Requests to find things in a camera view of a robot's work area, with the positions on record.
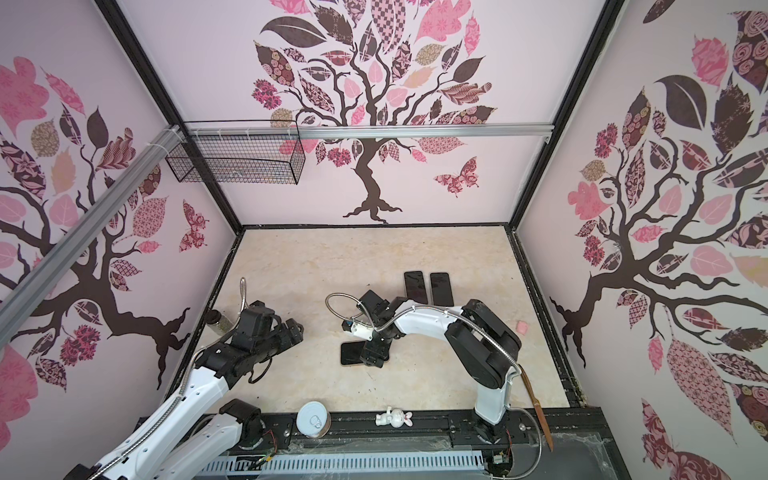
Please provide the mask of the black phone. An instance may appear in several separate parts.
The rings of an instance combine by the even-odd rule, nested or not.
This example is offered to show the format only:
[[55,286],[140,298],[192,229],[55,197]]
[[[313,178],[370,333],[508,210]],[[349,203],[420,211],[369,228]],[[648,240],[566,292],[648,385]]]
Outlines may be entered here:
[[447,272],[430,274],[432,303],[435,306],[451,307],[455,305],[450,276]]
[[422,271],[406,271],[404,273],[406,296],[419,304],[429,302],[425,278]]
[[365,342],[345,342],[340,347],[340,364],[342,366],[352,366],[362,364],[361,355]]

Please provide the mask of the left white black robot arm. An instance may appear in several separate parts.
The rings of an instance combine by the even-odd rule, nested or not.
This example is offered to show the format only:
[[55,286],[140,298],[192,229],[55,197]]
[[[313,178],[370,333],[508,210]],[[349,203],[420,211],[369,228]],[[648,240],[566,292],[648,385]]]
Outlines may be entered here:
[[299,345],[304,328],[261,301],[243,300],[236,325],[201,349],[179,388],[130,436],[93,466],[78,464],[69,479],[192,479],[235,447],[274,441],[258,407],[233,399],[212,417],[207,411],[241,379],[255,384],[256,365],[270,366]]

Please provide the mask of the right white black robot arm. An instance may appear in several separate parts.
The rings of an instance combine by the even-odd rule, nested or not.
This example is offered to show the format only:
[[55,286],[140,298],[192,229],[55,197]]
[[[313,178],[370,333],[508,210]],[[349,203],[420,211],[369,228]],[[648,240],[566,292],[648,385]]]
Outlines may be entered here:
[[405,297],[388,301],[369,290],[360,298],[330,293],[325,306],[342,320],[342,329],[357,338],[363,365],[383,367],[394,341],[409,335],[442,340],[476,382],[474,412],[482,422],[498,425],[512,409],[508,389],[523,375],[518,361],[522,341],[482,301],[436,306]]

